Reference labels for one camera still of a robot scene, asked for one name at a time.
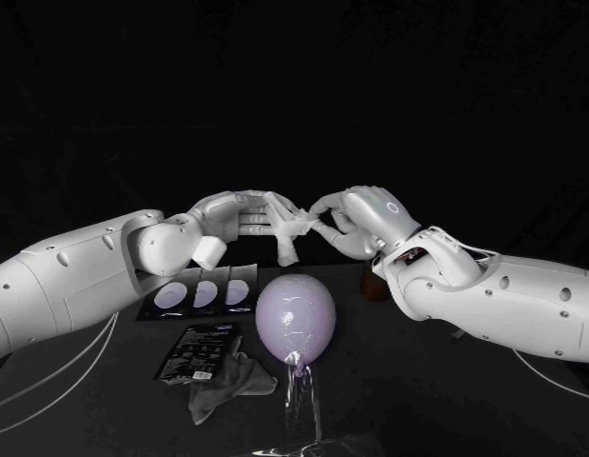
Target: black package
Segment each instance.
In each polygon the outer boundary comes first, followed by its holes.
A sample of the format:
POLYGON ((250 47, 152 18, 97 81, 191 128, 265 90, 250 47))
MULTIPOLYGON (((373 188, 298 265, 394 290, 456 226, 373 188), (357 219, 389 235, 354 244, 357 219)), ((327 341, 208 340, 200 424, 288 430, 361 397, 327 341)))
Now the black package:
POLYGON ((211 379, 221 368, 237 324, 191 326, 171 349, 155 378, 169 386, 191 379, 211 379))
POLYGON ((226 296, 226 314, 254 312, 257 295, 257 264, 231 267, 226 296))
POLYGON ((138 321, 185 319, 191 316, 200 268, 184 269, 174 279, 143 298, 138 321))
POLYGON ((195 291, 191 317, 208 317, 223 314, 228 290, 230 267, 204 269, 195 291))

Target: black table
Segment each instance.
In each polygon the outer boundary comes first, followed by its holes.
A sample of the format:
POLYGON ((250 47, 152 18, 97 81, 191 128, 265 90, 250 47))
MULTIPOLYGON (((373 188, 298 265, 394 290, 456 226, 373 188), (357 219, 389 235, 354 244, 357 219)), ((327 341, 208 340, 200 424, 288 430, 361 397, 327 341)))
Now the black table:
MULTIPOLYGON (((327 285, 338 322, 314 365, 322 437, 373 433, 387 456, 589 455, 589 400, 550 385, 507 348, 451 326, 407 319, 394 301, 358 292, 361 264, 262 268, 260 286, 306 273, 327 285)), ((0 434, 0 456, 228 456, 286 441, 286 367, 267 352, 254 315, 136 322, 139 303, 120 313, 107 350, 83 383, 35 419, 0 434), (153 381, 162 358, 192 323, 236 321, 241 349, 279 379, 267 396, 240 396, 198 427, 188 387, 153 381)), ((87 346, 103 324, 18 351, 0 371, 0 399, 53 372, 87 346)), ((65 391, 96 357, 0 407, 0 427, 65 391)), ((563 362, 527 356, 559 382, 585 390, 563 362)))

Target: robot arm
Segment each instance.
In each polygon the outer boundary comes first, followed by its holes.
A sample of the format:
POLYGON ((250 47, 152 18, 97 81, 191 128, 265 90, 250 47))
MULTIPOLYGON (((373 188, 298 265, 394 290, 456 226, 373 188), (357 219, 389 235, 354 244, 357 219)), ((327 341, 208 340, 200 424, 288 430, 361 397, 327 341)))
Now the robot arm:
POLYGON ((136 211, 24 249, 0 264, 0 357, 102 322, 191 259, 214 268, 226 243, 273 234, 267 206, 298 211, 272 192, 228 191, 168 219, 159 210, 136 211))
POLYGON ((384 189, 351 188, 324 199, 311 218, 332 209, 337 221, 358 222, 345 233, 321 221, 314 229, 353 258, 366 258, 355 246, 373 240, 373 270, 410 319, 442 319, 491 343, 589 363, 589 271, 471 248, 441 228, 416 229, 384 189), (410 262, 420 249, 429 255, 410 262), (492 255, 475 261, 466 250, 492 255))

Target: gray cloth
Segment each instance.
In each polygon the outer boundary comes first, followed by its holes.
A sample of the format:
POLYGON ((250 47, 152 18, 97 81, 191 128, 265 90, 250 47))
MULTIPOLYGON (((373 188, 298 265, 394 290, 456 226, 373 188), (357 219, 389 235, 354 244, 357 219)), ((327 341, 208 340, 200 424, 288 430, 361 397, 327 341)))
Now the gray cloth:
POLYGON ((208 380, 188 382, 188 409, 197 426, 205 422, 215 407, 233 400, 237 395, 269 395, 276 390, 278 379, 269 375, 260 363, 239 352, 240 343, 239 336, 223 357, 217 375, 208 380))

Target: purple balloon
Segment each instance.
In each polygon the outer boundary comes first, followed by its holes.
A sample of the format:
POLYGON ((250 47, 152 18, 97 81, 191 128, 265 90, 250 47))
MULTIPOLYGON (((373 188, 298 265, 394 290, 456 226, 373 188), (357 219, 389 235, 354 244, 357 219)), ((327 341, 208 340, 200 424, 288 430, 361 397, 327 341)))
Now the purple balloon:
POLYGON ((256 324, 269 352, 302 369, 322 354, 335 329, 335 304, 322 282, 306 274, 286 274, 265 287, 256 324))

